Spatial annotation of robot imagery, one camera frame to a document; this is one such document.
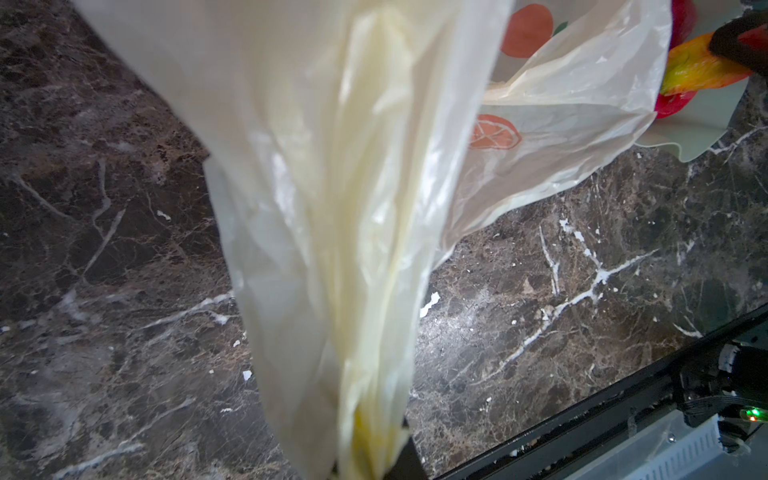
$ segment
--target orange fruit print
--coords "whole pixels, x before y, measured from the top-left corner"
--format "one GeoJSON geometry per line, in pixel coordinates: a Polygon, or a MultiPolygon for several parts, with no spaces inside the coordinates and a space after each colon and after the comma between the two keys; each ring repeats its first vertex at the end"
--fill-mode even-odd
{"type": "Polygon", "coordinates": [[[522,137],[509,121],[496,115],[479,115],[469,147],[472,150],[511,150],[522,137]]]}
{"type": "Polygon", "coordinates": [[[509,19],[502,52],[513,58],[530,58],[552,38],[554,19],[549,8],[532,3],[509,19]]]}

